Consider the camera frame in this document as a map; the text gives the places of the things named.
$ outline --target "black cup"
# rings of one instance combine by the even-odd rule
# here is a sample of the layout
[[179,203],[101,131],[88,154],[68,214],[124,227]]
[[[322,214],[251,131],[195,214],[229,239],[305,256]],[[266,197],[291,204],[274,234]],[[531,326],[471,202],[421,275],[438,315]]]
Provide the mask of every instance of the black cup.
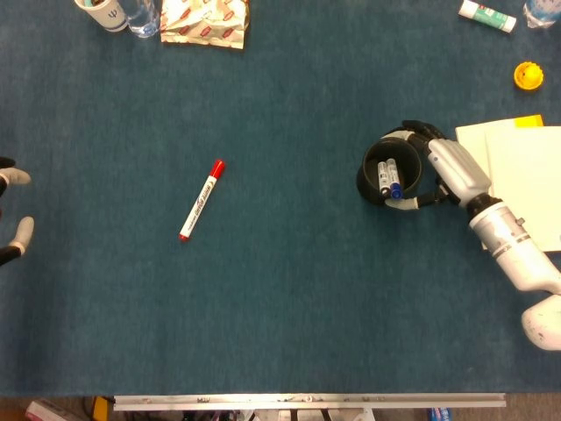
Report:
[[357,189],[368,202],[383,205],[386,200],[380,193],[378,162],[395,159],[403,197],[413,197],[421,180],[423,163],[419,153],[406,140],[384,138],[366,151],[357,173]]

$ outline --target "white robotic arm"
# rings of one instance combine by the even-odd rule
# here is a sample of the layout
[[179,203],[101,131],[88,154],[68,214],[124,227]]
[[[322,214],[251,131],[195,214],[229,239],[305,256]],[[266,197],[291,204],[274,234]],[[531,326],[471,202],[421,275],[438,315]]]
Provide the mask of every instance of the white robotic arm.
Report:
[[[403,122],[387,136],[400,137],[422,149],[441,179],[441,189],[470,215],[470,227],[486,245],[489,253],[521,291],[545,290],[552,296],[522,314],[522,326],[528,338],[545,350],[561,351],[561,273],[536,246],[522,224],[500,199],[487,194],[491,180],[475,159],[458,142],[442,139],[432,125],[417,121]],[[418,209],[387,204],[398,209]]]

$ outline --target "blue table surface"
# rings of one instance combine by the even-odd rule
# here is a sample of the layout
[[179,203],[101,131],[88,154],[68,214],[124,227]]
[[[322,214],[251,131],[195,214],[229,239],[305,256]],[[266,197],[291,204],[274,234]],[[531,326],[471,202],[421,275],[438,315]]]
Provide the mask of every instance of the blue table surface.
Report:
[[0,269],[0,394],[561,390],[561,353],[520,324],[546,295],[515,290],[462,210],[354,185],[404,118],[561,124],[561,25],[530,30],[522,3],[489,2],[519,18],[506,34],[459,1],[254,0],[240,52],[4,2],[0,155],[33,180],[2,197],[0,235],[27,214],[36,232]]

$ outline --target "red marker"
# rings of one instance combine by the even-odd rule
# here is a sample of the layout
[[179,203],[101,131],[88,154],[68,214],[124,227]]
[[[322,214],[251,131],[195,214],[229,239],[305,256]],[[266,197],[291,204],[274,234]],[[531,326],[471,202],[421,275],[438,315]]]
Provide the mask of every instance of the red marker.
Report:
[[220,174],[222,174],[225,168],[226,164],[224,164],[221,160],[217,160],[214,163],[214,167],[212,167],[212,170],[210,171],[209,178],[207,178],[207,181],[202,186],[201,194],[197,197],[195,204],[193,205],[193,209],[191,209],[185,224],[183,224],[183,227],[179,232],[179,239],[181,241],[187,241],[189,239],[193,228],[195,228],[196,220],[201,215],[202,208],[204,208],[204,205],[209,199],[210,192],[214,189],[214,185],[217,183],[218,178],[220,178]]

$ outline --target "water bottle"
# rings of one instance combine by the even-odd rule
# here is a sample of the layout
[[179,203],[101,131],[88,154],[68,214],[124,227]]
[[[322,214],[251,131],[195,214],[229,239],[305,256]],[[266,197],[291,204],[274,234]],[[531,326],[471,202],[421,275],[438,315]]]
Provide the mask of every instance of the water bottle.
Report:
[[549,28],[561,18],[561,0],[528,0],[524,15],[530,28]]
[[150,38],[160,30],[160,13],[153,0],[119,0],[132,33]]

